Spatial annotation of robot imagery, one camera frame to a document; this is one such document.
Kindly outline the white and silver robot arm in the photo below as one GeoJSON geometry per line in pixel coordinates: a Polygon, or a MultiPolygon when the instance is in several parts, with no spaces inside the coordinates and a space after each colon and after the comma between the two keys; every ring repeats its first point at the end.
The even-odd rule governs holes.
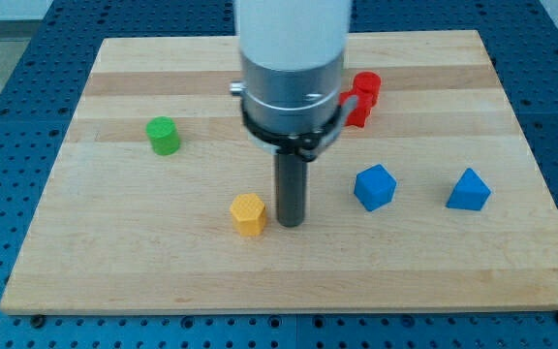
{"type": "Polygon", "coordinates": [[[236,0],[243,123],[274,155],[315,160],[357,103],[339,105],[350,0],[236,0]]]}

